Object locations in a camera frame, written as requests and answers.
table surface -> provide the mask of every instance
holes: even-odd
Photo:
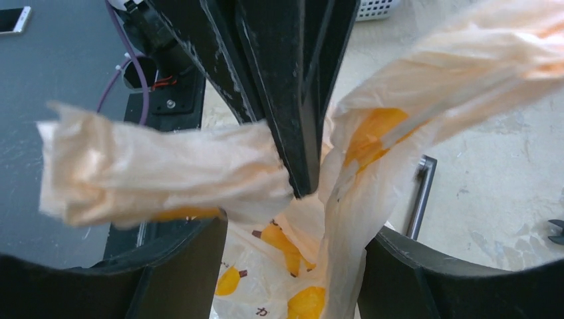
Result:
[[[123,48],[102,0],[2,0],[0,9],[32,7],[25,33],[0,37],[0,252],[56,268],[102,259],[108,225],[74,229],[38,211],[41,139],[35,122],[54,119],[60,100],[94,110]],[[122,81],[104,115],[122,120]]]

white smartphone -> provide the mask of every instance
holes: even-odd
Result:
[[[22,33],[31,15],[31,7],[0,10],[0,35]]]

metal handle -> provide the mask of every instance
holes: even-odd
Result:
[[[425,155],[423,155],[419,162],[418,177],[420,178],[420,184],[406,234],[407,237],[414,241],[419,237],[419,230],[421,229],[421,222],[423,221],[423,215],[427,207],[427,200],[429,200],[429,193],[431,192],[436,167],[437,160]]]

white plastic bag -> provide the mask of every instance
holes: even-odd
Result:
[[[425,149],[561,88],[563,29],[564,0],[489,0],[452,19],[338,103],[331,118],[333,149],[322,164],[319,193],[289,206],[287,173],[271,138],[262,140],[268,135],[264,124],[225,129],[220,137],[188,132],[175,138],[59,108],[61,122],[40,124],[46,172],[58,175],[69,168],[70,173],[51,180],[44,175],[42,207],[74,225],[135,223],[185,205],[223,207],[231,222],[212,318],[352,318],[364,247],[393,211]],[[89,135],[86,146],[67,148],[69,140],[80,140],[81,132]],[[238,136],[236,142],[231,135]],[[254,145],[257,138],[260,142]],[[196,143],[190,139],[208,139],[229,152],[244,147],[255,155],[247,160],[241,153],[239,165],[213,176],[217,165],[229,163],[231,153],[209,153],[192,161],[190,154],[201,149],[185,148]],[[167,178],[156,174],[162,165],[152,165],[158,157],[155,148],[177,159],[164,164],[174,172]],[[195,169],[201,173],[198,183],[176,175]],[[239,176],[237,183],[231,180],[234,176]],[[199,183],[224,188],[204,191]],[[171,200],[156,201],[155,194]],[[115,201],[101,201],[106,210],[96,217],[100,211],[92,205],[110,195],[127,199],[126,204],[113,209]]]

perforated white plastic container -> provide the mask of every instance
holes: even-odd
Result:
[[[400,4],[401,0],[361,0],[357,21],[385,19]]]

